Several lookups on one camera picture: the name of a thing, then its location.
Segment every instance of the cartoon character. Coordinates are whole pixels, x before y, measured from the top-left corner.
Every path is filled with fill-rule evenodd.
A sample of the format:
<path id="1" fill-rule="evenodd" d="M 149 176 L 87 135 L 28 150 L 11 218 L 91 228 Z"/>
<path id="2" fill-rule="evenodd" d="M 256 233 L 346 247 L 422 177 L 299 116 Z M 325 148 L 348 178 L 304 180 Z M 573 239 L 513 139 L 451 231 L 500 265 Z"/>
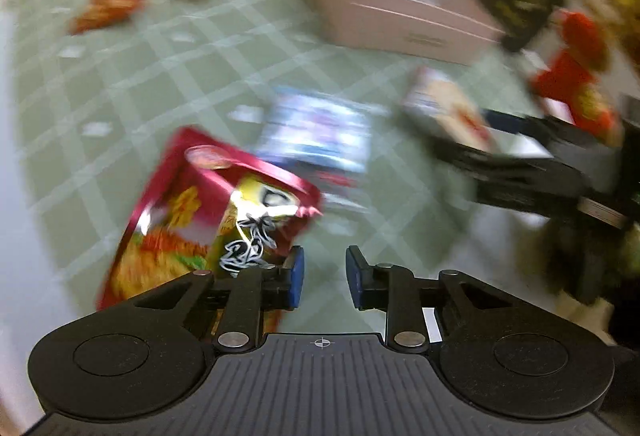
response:
<path id="1" fill-rule="evenodd" d="M 618 116 L 604 100 L 596 78 L 609 68 L 604 32 L 581 12 L 562 10 L 556 20 L 566 46 L 549 70 L 533 78 L 531 86 L 541 98 L 565 103 L 577 127 L 602 142 L 615 144 L 620 130 Z"/>

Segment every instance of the green carpet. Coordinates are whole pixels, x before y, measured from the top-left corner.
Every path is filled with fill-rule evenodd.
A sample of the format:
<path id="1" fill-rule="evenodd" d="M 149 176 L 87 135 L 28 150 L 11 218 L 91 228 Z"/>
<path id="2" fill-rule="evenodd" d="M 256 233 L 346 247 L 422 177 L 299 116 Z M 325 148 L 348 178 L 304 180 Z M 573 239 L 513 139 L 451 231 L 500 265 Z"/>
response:
<path id="1" fill-rule="evenodd" d="M 132 23 L 66 35 L 86 1 L 13 1 L 15 115 L 30 206 L 83 313 L 169 134 L 199 124 L 251 148 L 262 125 L 229 114 L 268 108 L 274 87 L 288 85 L 387 112 L 372 114 L 369 213 L 328 214 L 302 236 L 302 306 L 282 329 L 382 330 L 382 314 L 351 305 L 345 248 L 358 244 L 372 263 L 401 263 L 425 277 L 468 216 L 449 204 L 447 170 L 402 128 L 399 102 L 415 68 L 446 71 L 482 106 L 533 111 L 497 50 L 467 68 L 334 46 L 322 39 L 312 0 L 150 0 Z"/>

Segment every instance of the food package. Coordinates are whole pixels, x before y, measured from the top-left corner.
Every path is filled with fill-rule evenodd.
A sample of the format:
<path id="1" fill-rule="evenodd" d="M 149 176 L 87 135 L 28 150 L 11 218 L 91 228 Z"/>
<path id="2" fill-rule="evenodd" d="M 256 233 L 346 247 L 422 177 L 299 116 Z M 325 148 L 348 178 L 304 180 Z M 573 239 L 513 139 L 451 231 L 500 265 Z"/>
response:
<path id="1" fill-rule="evenodd" d="M 318 186 L 326 207 L 366 210 L 370 124 L 354 103 L 279 88 L 256 154 Z"/>
<path id="2" fill-rule="evenodd" d="M 442 71 L 418 68 L 404 109 L 420 129 L 431 133 L 439 129 L 457 143 L 489 153 L 496 150 L 478 106 Z"/>
<path id="3" fill-rule="evenodd" d="M 194 127 L 178 129 L 129 220 L 98 309 L 198 269 L 281 265 L 319 190 Z"/>
<path id="4" fill-rule="evenodd" d="M 70 26 L 72 35 L 122 22 L 140 10 L 145 0 L 89 0 L 88 5 Z"/>
<path id="5" fill-rule="evenodd" d="M 446 136 L 489 153 L 498 151 L 480 109 L 442 71 L 418 68 L 403 108 L 418 129 L 428 135 Z M 448 164 L 441 164 L 437 171 L 441 173 L 446 203 L 463 211 L 462 218 L 468 218 L 468 210 L 474 203 L 475 184 L 468 175 Z"/>

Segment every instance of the floor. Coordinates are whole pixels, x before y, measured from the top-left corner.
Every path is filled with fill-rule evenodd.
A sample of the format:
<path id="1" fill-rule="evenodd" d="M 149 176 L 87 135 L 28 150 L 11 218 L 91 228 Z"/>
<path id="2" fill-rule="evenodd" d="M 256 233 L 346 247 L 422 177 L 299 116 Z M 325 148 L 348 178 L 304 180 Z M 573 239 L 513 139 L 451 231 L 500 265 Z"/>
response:
<path id="1" fill-rule="evenodd" d="M 369 214 L 327 214 L 303 236 L 305 294 L 283 330 L 384 330 L 382 313 L 360 314 L 350 305 L 342 254 L 352 242 L 372 262 L 404 264 L 420 277 L 456 268 L 552 308 L 553 295 L 538 272 L 542 221 L 489 207 L 461 209 L 446 169 L 418 156 L 419 142 L 399 127 L 394 112 L 423 62 L 447 71 L 482 105 L 529 111 L 499 53 L 488 52 L 466 69 L 338 49 L 321 39 L 307 0 L 200 6 L 156 0 L 133 34 L 119 28 L 70 39 L 64 25 L 82 1 L 15 0 L 0 14 L 0 156 L 8 161 L 0 189 L 7 269 L 0 277 L 0 366 L 6 370 L 0 392 L 20 427 L 39 416 L 24 373 L 31 347 L 92 311 L 166 136 L 180 124 L 198 123 L 250 147 L 261 126 L 236 121 L 234 111 L 267 108 L 276 82 L 341 93 L 377 110 Z M 220 46 L 231 57 L 218 55 Z M 203 55 L 209 56 L 204 66 Z M 91 124 L 107 124 L 106 134 L 87 134 L 96 128 Z M 505 145 L 536 152 L 524 139 Z"/>

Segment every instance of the red snack bag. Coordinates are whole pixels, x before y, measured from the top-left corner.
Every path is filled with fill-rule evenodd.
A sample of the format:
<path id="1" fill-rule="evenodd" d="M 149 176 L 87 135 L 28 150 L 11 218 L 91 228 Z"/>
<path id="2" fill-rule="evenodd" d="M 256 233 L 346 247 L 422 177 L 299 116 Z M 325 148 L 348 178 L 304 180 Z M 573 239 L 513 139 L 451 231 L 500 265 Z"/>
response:
<path id="1" fill-rule="evenodd" d="M 72 35 L 87 30 L 110 26 L 128 19 L 141 9 L 144 0 L 89 0 L 89 4 L 80 16 L 71 23 Z"/>
<path id="2" fill-rule="evenodd" d="M 130 217 L 97 307 L 197 269 L 234 277 L 280 265 L 319 202 L 305 180 L 182 127 Z"/>

